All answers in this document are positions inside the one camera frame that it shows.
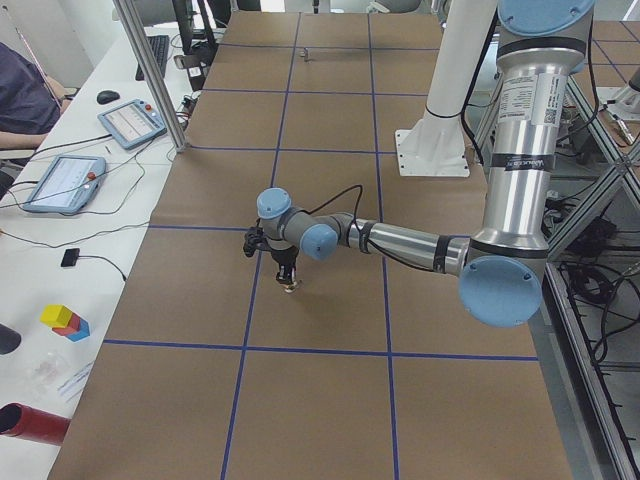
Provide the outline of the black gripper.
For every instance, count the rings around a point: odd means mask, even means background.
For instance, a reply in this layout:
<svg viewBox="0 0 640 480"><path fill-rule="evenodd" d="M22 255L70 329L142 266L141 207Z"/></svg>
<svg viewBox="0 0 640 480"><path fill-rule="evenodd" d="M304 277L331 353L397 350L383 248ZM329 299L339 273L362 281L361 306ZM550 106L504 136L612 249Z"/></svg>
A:
<svg viewBox="0 0 640 480"><path fill-rule="evenodd" d="M284 283L286 281L285 272L291 272L288 276L289 284L294 284L296 282L296 275L293 270L296 266L296 259L299 253L299 249L296 246L291 246L287 249L272 249L271 257L278 264L279 271L276 275L276 280L279 283Z"/></svg>

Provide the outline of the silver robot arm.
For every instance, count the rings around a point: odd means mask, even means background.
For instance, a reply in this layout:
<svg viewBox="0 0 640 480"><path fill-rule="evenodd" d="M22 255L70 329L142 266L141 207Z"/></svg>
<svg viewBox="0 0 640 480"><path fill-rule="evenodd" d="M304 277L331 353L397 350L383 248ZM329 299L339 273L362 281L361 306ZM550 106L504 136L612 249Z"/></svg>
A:
<svg viewBox="0 0 640 480"><path fill-rule="evenodd" d="M541 223L565 88L585 61L593 9L590 1L452 3L424 115L397 132L397 159L404 176L466 174L463 109L484 48L497 40L495 144L482 225L472 236L430 234L352 212L315 216L285 190L270 188L258 196L246 254L269 252L279 266L277 281L293 290L299 254L322 260L341 245L379 253L456 276L462 304L484 324L527 322L542 301L548 244Z"/></svg>

